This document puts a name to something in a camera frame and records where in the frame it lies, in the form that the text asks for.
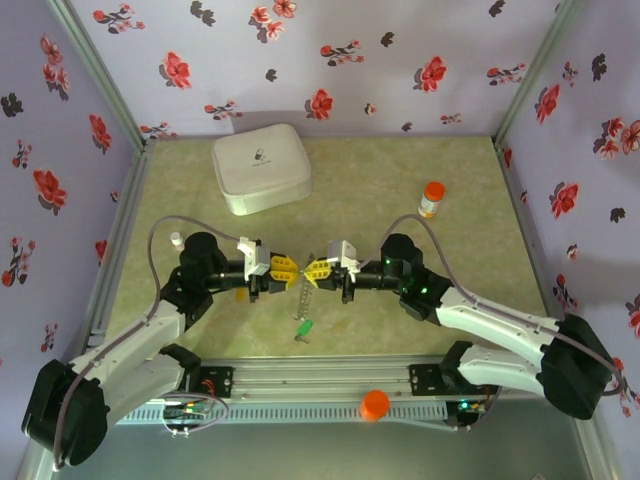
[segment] orange cap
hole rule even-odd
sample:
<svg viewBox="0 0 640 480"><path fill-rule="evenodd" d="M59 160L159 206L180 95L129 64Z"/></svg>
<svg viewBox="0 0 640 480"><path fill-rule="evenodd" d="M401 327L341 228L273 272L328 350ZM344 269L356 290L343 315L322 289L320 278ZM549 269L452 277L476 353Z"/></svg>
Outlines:
<svg viewBox="0 0 640 480"><path fill-rule="evenodd" d="M432 202L438 202L444 197L445 188L440 182L429 182L424 189L424 196Z"/></svg>
<svg viewBox="0 0 640 480"><path fill-rule="evenodd" d="M360 414L367 422L377 422L387 414L390 407L391 402L386 393L381 390L371 390L360 404Z"/></svg>

